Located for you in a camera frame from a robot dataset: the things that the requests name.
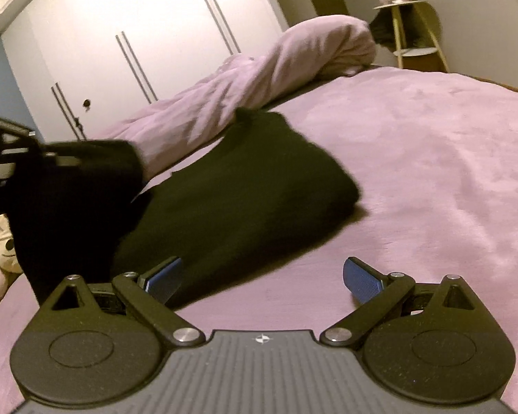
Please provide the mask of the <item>rolled lilac duvet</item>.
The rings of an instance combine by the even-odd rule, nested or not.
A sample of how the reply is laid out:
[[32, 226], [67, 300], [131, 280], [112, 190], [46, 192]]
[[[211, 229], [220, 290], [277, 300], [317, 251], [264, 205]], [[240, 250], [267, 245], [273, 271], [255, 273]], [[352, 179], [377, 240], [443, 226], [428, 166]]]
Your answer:
[[114, 122], [97, 137], [133, 143], [152, 179], [222, 133], [237, 108], [263, 108], [315, 79], [355, 76], [375, 56], [366, 21], [319, 16], [290, 27], [264, 55], [232, 55], [192, 87]]

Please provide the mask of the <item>cream cat face pillow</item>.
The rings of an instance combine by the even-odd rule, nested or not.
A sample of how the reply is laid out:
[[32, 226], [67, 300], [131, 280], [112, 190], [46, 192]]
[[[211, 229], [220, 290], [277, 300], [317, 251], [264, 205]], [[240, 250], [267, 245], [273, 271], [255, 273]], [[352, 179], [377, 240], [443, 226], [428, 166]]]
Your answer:
[[23, 273], [17, 260], [15, 245], [13, 245], [9, 220], [5, 215], [0, 215], [0, 268], [8, 273]]

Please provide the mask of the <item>yellow corner shelf stand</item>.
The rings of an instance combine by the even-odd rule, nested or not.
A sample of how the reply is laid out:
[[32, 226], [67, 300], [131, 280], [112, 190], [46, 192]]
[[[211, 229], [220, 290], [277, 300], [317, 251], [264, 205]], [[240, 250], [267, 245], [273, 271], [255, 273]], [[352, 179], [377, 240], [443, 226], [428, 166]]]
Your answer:
[[378, 5], [370, 22], [377, 46], [396, 61], [397, 68], [448, 72], [449, 65], [422, 0]]

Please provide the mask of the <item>white wardrobe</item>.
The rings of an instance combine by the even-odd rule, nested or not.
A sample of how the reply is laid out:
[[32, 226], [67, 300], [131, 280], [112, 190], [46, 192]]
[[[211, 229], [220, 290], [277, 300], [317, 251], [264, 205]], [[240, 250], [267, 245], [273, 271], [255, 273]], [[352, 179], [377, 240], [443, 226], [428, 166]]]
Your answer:
[[263, 54], [286, 26], [276, 0], [32, 0], [2, 42], [41, 135], [64, 141]]

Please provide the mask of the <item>lilac plush bed cover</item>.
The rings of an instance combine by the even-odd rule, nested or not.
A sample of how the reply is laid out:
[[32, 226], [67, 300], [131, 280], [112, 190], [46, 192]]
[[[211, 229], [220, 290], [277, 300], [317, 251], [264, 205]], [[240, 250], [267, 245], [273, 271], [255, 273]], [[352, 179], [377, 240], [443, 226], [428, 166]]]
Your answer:
[[354, 307], [356, 256], [420, 282], [458, 274], [514, 344], [518, 412], [518, 92], [459, 74], [375, 67], [273, 109], [358, 183], [357, 218], [316, 249], [184, 307], [206, 331], [322, 331]]

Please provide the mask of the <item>black knit sweater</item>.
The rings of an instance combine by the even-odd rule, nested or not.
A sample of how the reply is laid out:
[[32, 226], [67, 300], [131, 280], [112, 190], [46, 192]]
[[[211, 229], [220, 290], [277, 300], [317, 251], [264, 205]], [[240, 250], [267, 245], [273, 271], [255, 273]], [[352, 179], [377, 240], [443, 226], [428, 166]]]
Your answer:
[[359, 198], [283, 116], [242, 108], [216, 147], [153, 187], [121, 140], [51, 144], [8, 184], [18, 261], [39, 301], [70, 274], [104, 283], [175, 256], [173, 308], [323, 241]]

